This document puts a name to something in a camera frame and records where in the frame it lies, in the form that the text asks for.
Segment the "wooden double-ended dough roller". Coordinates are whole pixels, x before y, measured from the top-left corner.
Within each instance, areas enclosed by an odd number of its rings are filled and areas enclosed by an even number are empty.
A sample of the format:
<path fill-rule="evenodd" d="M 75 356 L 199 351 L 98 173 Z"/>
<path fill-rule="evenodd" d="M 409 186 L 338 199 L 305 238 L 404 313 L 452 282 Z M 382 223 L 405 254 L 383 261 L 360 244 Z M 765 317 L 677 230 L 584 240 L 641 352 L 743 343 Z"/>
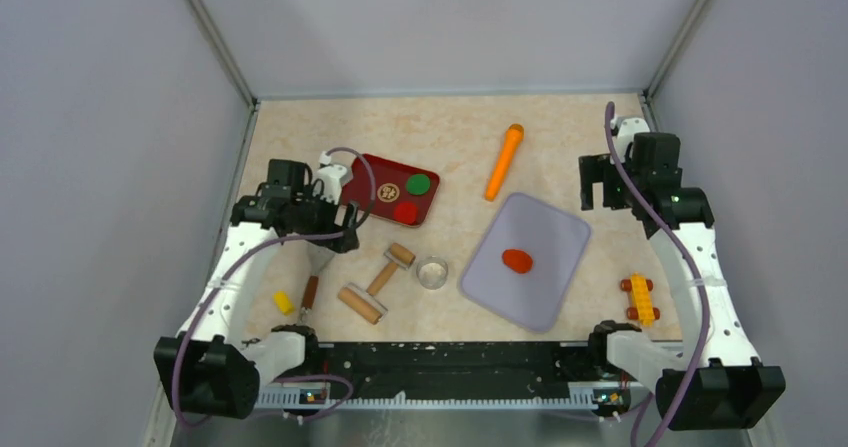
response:
<path fill-rule="evenodd" d="M 371 325 L 378 324 L 387 313 L 387 308 L 378 300 L 380 291 L 398 269 L 407 270 L 416 260 L 411 250 L 398 243 L 392 243 L 384 255 L 387 263 L 366 288 L 348 283 L 337 294 L 338 300 Z"/>

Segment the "orange-red dough lump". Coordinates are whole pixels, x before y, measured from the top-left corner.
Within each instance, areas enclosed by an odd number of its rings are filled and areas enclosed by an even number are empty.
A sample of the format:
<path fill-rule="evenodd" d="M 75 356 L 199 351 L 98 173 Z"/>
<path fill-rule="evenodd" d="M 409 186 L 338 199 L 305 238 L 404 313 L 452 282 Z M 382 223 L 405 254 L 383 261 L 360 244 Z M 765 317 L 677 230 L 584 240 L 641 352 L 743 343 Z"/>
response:
<path fill-rule="evenodd" d="M 503 264 L 517 274 L 527 274 L 534 267 L 533 257 L 524 250 L 506 249 L 502 252 Z"/>

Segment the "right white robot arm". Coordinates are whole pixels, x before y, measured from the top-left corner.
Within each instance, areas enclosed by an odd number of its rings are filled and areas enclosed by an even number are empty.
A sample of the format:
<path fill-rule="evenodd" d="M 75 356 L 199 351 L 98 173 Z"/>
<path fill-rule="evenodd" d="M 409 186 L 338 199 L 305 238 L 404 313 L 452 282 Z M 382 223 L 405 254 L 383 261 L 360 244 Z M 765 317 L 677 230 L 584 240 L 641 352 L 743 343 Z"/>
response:
<path fill-rule="evenodd" d="M 762 362 L 741 326 L 715 247 L 715 219 L 704 191 L 682 184 L 680 140 L 637 133 L 622 155 L 578 160 L 581 207 L 629 209 L 663 268 L 684 334 L 682 357 L 663 350 L 633 323 L 605 320 L 589 335 L 586 364 L 600 379 L 620 371 L 648 388 L 673 431 L 750 429 L 786 389 L 778 366 Z"/>

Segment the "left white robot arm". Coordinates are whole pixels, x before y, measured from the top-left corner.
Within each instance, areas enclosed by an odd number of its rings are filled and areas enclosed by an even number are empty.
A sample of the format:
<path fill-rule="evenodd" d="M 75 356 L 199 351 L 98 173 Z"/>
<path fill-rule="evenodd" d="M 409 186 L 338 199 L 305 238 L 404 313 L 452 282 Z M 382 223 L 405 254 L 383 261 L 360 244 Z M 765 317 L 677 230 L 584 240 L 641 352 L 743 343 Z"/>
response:
<path fill-rule="evenodd" d="M 309 346 L 306 327 L 280 327 L 250 345 L 247 317 L 266 270 L 286 242 L 303 240 L 334 253 L 358 248 L 358 207 L 336 221 L 350 169 L 322 155 L 317 170 L 273 159 L 252 195 L 233 206 L 223 252 L 198 305 L 171 337 L 154 348 L 154 362 L 178 420 L 189 414 L 245 419 L 261 388 L 288 372 L 308 380 L 319 371 L 320 353 Z"/>

